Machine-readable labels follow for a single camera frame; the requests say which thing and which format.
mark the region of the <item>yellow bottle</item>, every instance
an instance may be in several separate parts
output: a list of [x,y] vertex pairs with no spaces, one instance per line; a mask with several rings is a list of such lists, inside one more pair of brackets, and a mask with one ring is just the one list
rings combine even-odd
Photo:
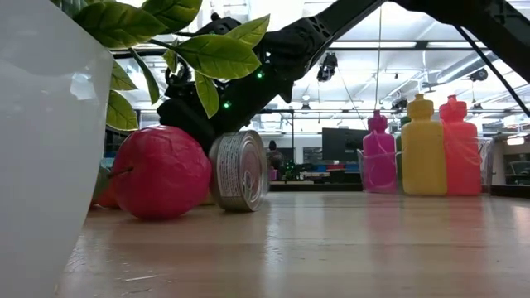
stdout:
[[434,108],[423,94],[407,105],[412,120],[402,128],[403,189],[409,195],[445,195],[446,158],[441,123],[432,121]]

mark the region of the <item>apple stem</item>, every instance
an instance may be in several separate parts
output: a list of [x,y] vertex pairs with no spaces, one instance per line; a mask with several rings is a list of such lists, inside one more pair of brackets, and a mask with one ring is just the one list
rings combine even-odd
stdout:
[[125,170],[121,170],[121,171],[117,171],[117,172],[114,172],[114,173],[110,173],[107,175],[107,178],[109,179],[113,179],[114,177],[116,177],[117,175],[121,175],[123,173],[127,173],[127,172],[130,172],[134,169],[133,166],[129,166],[128,168],[126,168]]

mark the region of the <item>table surface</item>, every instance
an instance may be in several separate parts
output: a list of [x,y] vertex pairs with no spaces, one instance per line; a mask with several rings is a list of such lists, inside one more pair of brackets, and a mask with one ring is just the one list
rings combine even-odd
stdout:
[[271,193],[254,214],[89,213],[56,297],[528,297],[530,200]]

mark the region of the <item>person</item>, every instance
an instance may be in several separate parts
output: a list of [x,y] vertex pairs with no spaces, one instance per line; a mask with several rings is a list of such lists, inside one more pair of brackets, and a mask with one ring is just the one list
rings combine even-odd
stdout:
[[269,168],[272,167],[274,170],[280,170],[283,165],[284,156],[277,150],[276,142],[270,141],[268,143],[267,152],[267,163]]

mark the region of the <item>tin can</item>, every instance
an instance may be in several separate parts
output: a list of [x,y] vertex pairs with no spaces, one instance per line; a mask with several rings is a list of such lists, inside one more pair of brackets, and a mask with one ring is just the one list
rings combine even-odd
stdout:
[[255,131],[225,133],[209,153],[210,192],[219,207],[232,212],[258,211],[268,192],[267,158]]

